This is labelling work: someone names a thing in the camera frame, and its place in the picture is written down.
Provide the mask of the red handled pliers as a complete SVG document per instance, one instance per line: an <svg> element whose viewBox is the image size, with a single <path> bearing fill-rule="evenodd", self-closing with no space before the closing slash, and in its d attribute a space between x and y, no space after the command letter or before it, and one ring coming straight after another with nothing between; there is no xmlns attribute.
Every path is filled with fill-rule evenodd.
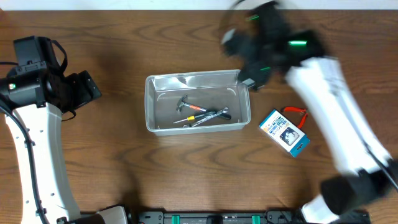
<svg viewBox="0 0 398 224"><path fill-rule="evenodd" d="M302 114L302 118L299 122L299 124L297 125L297 127L299 129L301 129L303 127L303 125L305 124L307 118L308 118L308 112L306 109L303 108L298 108L298 107L294 107L294 106L286 106L284 108L281 109L281 112L297 112L297 113L301 113Z"/></svg>

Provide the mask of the clear plastic container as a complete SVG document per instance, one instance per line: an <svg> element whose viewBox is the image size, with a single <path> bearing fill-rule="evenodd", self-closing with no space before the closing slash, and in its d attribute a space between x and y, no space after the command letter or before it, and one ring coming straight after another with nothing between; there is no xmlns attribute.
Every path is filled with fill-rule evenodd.
<svg viewBox="0 0 398 224"><path fill-rule="evenodd" d="M158 135L210 133L243 129L251 121L249 90L238 82L239 70L151 75L146 79L145 114L147 129ZM178 103L212 111L228 109L230 119L212 118L198 126L184 121L201 112Z"/></svg>

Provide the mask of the silver ring wrench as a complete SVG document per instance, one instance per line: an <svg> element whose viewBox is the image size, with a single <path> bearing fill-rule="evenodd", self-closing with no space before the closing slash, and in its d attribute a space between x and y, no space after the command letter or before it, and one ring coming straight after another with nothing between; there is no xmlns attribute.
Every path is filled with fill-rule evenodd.
<svg viewBox="0 0 398 224"><path fill-rule="evenodd" d="M221 114L225 114L228 111L229 111L229 108L225 107L224 109L222 109L222 110L220 110L220 111L218 111L216 113L213 113L211 115L205 116L203 119L201 119L199 121L196 121L196 122L194 122L192 124L185 124L185 125L183 125L183 127L184 128L192 128L192 127L198 126L199 124L202 124L202 123L204 123L204 122L206 122L208 120L211 120L211 119L213 119L213 118L215 118L217 116L220 116Z"/></svg>

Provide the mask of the white blue product box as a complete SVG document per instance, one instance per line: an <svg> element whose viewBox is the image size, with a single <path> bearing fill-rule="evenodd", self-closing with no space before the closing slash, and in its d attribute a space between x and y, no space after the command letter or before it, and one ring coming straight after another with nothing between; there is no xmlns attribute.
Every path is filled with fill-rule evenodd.
<svg viewBox="0 0 398 224"><path fill-rule="evenodd" d="M259 128L292 157L297 157L310 143L308 136L276 109L260 123Z"/></svg>

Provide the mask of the yellow black screwdriver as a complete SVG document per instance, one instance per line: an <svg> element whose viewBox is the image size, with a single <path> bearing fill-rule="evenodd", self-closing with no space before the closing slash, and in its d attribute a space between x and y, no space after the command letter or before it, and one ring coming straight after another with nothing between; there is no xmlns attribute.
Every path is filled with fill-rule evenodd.
<svg viewBox="0 0 398 224"><path fill-rule="evenodd" d="M192 116L189 116L189 117L187 117L185 119L181 119L179 121L174 121L173 124L181 123L181 122L184 122L184 121L192 121L192 120L196 120L198 118L204 118L206 116L210 116L210 115L213 115L215 113L216 113L215 111L210 111L210 112L206 112L206 113L203 113L203 114L192 115Z"/></svg>

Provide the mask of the small black claw hammer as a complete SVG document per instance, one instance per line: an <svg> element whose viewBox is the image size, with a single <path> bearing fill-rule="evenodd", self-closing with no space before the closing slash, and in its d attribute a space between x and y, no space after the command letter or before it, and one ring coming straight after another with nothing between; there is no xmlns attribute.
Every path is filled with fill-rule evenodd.
<svg viewBox="0 0 398 224"><path fill-rule="evenodd" d="M177 103L177 108L176 108L176 111L177 111L178 113L181 113L181 112L182 112L182 109L183 109L184 107L193 109L193 110L195 110L195 111L200 111L202 114L211 111L211 110L208 110L208 109L206 109L206 108L203 108L203 107L200 107L200 106L197 106L197 105L192 105L192 104L186 103L186 102L185 102L185 99L186 99L186 98L187 98L187 95L184 95L184 96L181 97L181 99L179 99L179 101L178 101L178 103Z"/></svg>

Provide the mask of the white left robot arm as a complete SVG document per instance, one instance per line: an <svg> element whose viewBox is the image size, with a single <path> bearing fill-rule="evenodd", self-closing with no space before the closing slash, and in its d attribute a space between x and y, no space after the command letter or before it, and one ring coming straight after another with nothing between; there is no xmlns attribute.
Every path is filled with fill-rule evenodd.
<svg viewBox="0 0 398 224"><path fill-rule="evenodd" d="M22 223L128 223L122 205L81 213L68 181L61 125L71 113L101 97L84 70L64 74L68 59L57 60L47 37L16 39L17 62L1 79L1 113L12 134L22 185Z"/></svg>

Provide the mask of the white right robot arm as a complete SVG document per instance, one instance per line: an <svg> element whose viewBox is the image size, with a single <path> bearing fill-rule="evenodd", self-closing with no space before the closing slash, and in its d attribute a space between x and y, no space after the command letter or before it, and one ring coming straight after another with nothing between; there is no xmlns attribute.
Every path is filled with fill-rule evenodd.
<svg viewBox="0 0 398 224"><path fill-rule="evenodd" d="M380 143L354 99L339 60L311 29L295 30L276 1L248 14L253 33L231 23L233 10L220 20L224 52L238 57L239 81L264 86L272 73L284 76L305 102L331 151L338 175L320 183L319 194L300 210L307 223L333 223L356 208L397 189L397 160Z"/></svg>

